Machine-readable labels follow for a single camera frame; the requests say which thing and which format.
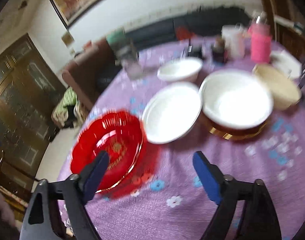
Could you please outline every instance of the floor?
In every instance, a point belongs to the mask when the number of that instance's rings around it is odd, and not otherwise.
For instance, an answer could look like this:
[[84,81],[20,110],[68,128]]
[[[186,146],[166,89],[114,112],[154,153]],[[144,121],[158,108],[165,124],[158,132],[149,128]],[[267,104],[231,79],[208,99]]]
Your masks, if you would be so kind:
[[[63,129],[58,133],[45,152],[36,174],[37,179],[47,179],[49,182],[57,181],[61,166],[78,134],[79,128]],[[32,191],[34,191],[36,185],[37,183],[34,184]]]

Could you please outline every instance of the blue gripper pad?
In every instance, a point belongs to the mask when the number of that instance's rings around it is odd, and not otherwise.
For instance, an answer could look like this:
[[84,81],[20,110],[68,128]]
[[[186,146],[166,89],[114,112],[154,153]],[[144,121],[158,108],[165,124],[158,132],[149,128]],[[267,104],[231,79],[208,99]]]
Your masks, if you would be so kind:
[[109,165],[109,155],[107,152],[102,151],[95,159],[94,161],[86,166],[84,169],[88,169],[86,171],[86,174],[89,175],[86,180],[83,180],[81,185],[81,181],[79,182],[79,187],[83,189],[83,201],[86,204],[88,201],[92,200],[94,197],[95,192],[97,191],[97,188],[102,180],[102,177],[104,176],[108,165]]
[[220,184],[211,174],[207,164],[201,159],[198,152],[194,153],[192,163],[209,199],[219,205],[222,200],[222,196],[220,194]]

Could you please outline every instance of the wooden chair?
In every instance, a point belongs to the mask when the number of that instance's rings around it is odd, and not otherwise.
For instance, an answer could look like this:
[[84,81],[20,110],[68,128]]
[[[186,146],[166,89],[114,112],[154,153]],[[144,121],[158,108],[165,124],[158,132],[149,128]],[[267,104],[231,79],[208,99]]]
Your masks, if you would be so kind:
[[16,219],[22,220],[31,198],[31,192],[9,179],[9,177],[2,172],[1,168],[4,163],[8,164],[13,169],[16,169],[18,172],[22,173],[24,176],[27,176],[33,181],[38,182],[39,180],[7,162],[5,153],[2,151],[0,159],[0,192],[5,197],[6,202],[14,210]]
[[277,24],[277,27],[277,41],[297,59],[305,55],[305,36],[279,24]]
[[275,24],[274,16],[278,15],[291,20],[288,0],[262,0],[264,11],[267,13],[267,22],[270,25],[270,32],[274,38],[278,36],[278,26]]

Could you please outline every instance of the white plate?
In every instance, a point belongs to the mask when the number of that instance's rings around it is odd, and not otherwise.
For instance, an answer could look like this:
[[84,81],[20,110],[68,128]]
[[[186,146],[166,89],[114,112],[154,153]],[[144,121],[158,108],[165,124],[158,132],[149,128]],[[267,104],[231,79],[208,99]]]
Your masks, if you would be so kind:
[[220,70],[203,81],[199,94],[203,112],[224,127],[249,129],[271,114],[270,91],[253,74],[240,70]]
[[188,81],[195,82],[202,68],[203,61],[197,57],[176,59],[158,69],[157,76],[167,82]]
[[287,51],[272,51],[270,60],[271,64],[280,70],[287,78],[300,78],[302,64]]
[[198,87],[191,83],[178,82],[162,89],[142,114],[147,140],[164,144],[184,136],[193,127],[201,107]]

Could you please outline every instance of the floral tablecloth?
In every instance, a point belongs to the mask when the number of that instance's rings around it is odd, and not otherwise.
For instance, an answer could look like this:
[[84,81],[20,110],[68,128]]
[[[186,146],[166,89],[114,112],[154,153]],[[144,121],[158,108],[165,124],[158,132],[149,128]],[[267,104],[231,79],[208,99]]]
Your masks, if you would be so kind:
[[[213,38],[195,38],[207,55],[196,84],[205,76],[222,68],[251,71],[249,42],[242,60],[225,66],[214,66],[210,57]],[[140,52],[145,68],[180,57],[187,42],[163,44]],[[273,50],[282,46],[273,43]],[[140,116],[150,98],[167,84],[158,80],[156,72],[131,82],[121,71],[100,96],[84,128],[109,109],[129,109]],[[142,177],[143,186],[119,199],[97,194],[86,205],[89,216],[102,239],[200,239],[217,206],[211,202],[192,165],[192,155],[201,150],[208,160],[224,174],[238,180],[253,182],[263,179],[275,205],[283,240],[291,239],[305,220],[305,108],[292,115],[274,112],[272,124],[251,141],[233,142],[218,138],[197,122],[182,139],[163,145],[157,171]],[[58,180],[70,174],[71,154],[68,153]],[[64,202],[59,204],[67,227]],[[238,226],[242,203],[239,203],[230,228],[232,239]]]

